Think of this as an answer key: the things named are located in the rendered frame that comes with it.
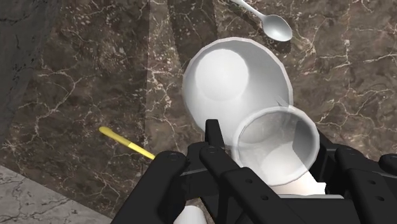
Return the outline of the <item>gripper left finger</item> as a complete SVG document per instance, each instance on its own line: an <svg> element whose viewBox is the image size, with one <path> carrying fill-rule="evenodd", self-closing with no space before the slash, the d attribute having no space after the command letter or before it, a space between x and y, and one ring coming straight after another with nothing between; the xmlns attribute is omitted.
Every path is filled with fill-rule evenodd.
<svg viewBox="0 0 397 224"><path fill-rule="evenodd" d="M205 123L206 145L200 162L218 184L216 224L237 224L231 219L234 199L253 224L298 224L298 215L251 169L239 167L224 151L219 122ZM185 207L186 193L177 182L188 165L177 151L159 153L127 197L111 224L172 224Z"/></svg>

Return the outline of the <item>translucent white cup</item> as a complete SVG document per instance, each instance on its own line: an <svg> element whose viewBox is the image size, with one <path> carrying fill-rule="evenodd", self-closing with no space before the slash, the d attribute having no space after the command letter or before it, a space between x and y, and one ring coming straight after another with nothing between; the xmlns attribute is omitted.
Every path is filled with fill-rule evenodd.
<svg viewBox="0 0 397 224"><path fill-rule="evenodd" d="M324 195L326 184L309 173L319 149L314 122L293 106L276 106L253 113L239 125L232 158L279 195Z"/></svg>

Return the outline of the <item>yellow stick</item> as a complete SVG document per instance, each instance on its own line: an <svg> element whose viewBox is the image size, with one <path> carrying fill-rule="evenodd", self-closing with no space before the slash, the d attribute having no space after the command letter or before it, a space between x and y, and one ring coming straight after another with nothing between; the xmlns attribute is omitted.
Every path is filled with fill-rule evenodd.
<svg viewBox="0 0 397 224"><path fill-rule="evenodd" d="M117 141L118 143L130 148L131 150L134 150L141 155L153 160L155 158L155 155L150 153L149 151L145 150L144 148L140 147L139 145L133 143L132 141L129 141L128 139L124 138L123 136L113 132L110 128L108 127L99 127L99 131L104 134L105 136L110 137L111 139Z"/></svg>

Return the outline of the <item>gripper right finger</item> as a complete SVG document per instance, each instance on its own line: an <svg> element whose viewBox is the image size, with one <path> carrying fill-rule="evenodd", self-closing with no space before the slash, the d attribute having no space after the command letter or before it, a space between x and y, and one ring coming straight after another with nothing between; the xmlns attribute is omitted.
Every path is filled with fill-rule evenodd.
<svg viewBox="0 0 397 224"><path fill-rule="evenodd" d="M353 201L361 224L397 224L397 154L376 162L360 151L319 134L320 149L309 169L326 193Z"/></svg>

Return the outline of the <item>white bowl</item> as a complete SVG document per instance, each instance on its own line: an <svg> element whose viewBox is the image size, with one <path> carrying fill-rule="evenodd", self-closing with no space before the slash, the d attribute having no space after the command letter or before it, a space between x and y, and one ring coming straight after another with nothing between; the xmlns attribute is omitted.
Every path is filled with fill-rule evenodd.
<svg viewBox="0 0 397 224"><path fill-rule="evenodd" d="M226 145L251 114L293 104L293 88L282 62L252 39L213 41L190 60L183 76L183 100L194 122L205 129L217 119Z"/></svg>

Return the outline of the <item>silver spoon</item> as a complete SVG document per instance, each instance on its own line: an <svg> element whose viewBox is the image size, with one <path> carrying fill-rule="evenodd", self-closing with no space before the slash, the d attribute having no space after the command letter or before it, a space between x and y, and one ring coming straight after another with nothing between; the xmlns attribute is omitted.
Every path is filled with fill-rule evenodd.
<svg viewBox="0 0 397 224"><path fill-rule="evenodd" d="M231 0L231 2L238 4L247 11L257 16L261 20L263 32L271 39L286 42L293 37L293 31L287 21L278 15L264 15L245 0Z"/></svg>

